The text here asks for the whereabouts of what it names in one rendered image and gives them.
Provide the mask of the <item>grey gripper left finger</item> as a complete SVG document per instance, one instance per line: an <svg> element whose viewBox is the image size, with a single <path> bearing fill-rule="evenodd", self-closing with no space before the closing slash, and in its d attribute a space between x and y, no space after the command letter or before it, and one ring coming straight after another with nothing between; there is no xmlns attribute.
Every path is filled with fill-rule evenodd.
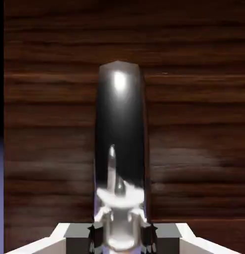
<svg viewBox="0 0 245 254"><path fill-rule="evenodd" d="M103 254L101 223L59 223L52 234L6 254Z"/></svg>

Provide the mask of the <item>dark shiny curved metal handle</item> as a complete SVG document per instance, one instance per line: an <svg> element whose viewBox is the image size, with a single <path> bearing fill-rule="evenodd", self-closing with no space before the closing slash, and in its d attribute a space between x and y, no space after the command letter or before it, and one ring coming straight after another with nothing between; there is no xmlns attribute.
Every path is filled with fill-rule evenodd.
<svg viewBox="0 0 245 254"><path fill-rule="evenodd" d="M142 254L148 141L137 64L100 66L95 113L95 254Z"/></svg>

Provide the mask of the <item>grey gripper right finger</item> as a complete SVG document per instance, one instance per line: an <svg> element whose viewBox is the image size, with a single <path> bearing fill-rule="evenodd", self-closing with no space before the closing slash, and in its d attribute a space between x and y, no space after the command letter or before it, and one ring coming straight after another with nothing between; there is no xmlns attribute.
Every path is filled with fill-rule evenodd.
<svg viewBox="0 0 245 254"><path fill-rule="evenodd" d="M195 236L186 223L154 223L143 229L141 254L240 254Z"/></svg>

